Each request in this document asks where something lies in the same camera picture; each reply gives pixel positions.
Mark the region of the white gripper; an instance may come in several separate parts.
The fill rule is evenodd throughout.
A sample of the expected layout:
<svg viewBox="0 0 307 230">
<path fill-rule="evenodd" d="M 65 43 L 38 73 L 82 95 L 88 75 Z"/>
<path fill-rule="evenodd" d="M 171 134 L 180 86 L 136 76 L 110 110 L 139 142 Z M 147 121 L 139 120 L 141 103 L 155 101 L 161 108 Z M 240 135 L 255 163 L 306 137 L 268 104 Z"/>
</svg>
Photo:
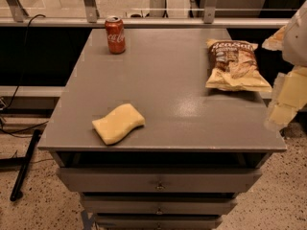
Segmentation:
<svg viewBox="0 0 307 230">
<path fill-rule="evenodd" d="M 307 67 L 303 67 L 307 66 L 307 1 L 288 25 L 267 38 L 262 47 L 282 51 L 285 61 L 300 65 L 288 74 L 279 73 L 274 81 L 265 127 L 279 131 L 307 104 Z"/>
</svg>

